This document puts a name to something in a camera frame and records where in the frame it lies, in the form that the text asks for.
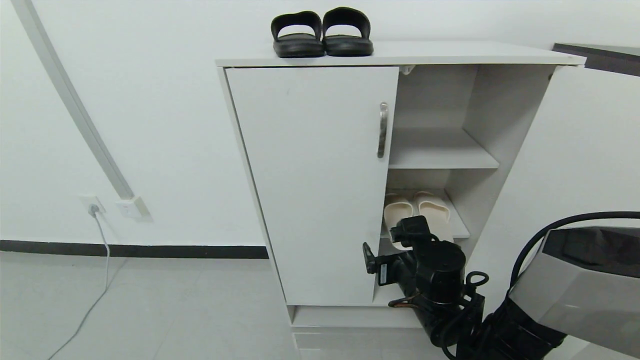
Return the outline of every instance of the metal door handle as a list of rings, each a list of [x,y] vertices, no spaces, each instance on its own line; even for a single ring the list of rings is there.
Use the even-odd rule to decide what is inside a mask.
[[[380,137],[378,138],[378,159],[385,156],[385,144],[387,143],[387,121],[389,120],[389,105],[380,103]]]

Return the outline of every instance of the electrical outlet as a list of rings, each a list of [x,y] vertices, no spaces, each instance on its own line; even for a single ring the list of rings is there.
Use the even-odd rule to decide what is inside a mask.
[[[96,204],[98,205],[98,208],[100,208],[101,213],[105,213],[104,211],[104,206],[102,206],[102,204],[100,203],[100,200],[98,200],[97,196],[94,195],[78,195],[78,199],[80,199],[80,201],[82,202],[82,205],[84,206],[84,209],[89,211],[89,207],[91,206],[91,204]]]

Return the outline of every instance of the black slide sandal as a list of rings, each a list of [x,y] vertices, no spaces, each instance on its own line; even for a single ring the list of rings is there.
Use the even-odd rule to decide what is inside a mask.
[[[314,34],[295,33],[278,36],[280,30],[290,25],[307,25]],[[317,58],[324,56],[324,47],[320,41],[322,24],[320,16],[314,12],[287,13],[276,16],[271,21],[273,50],[281,58]]]
[[[351,25],[360,30],[360,37],[353,35],[329,35],[326,30],[334,25]],[[329,56],[369,56],[373,43],[369,40],[371,23],[369,18],[356,9],[340,7],[330,10],[323,19],[323,44]]]

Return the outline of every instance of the cabinet top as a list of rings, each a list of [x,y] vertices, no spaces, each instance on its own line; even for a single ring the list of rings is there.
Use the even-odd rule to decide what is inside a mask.
[[[556,64],[583,65],[585,58],[572,54],[490,41],[375,41],[372,56],[281,59],[271,43],[240,49],[216,59],[219,67],[368,66],[426,64]]]

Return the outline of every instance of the beige slipper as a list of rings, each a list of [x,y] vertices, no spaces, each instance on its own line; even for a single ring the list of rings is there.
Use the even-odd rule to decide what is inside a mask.
[[[418,214],[427,218],[431,234],[442,241],[453,242],[449,217],[451,211],[441,198],[430,192],[417,192],[413,196]]]
[[[408,202],[404,197],[395,194],[388,193],[385,196],[385,210],[383,211],[383,218],[385,221],[385,227],[391,239],[390,229],[395,227],[398,221],[404,218],[410,218],[413,216],[413,206],[411,202]],[[398,250],[411,250],[410,247],[404,247],[400,243],[391,243]]]

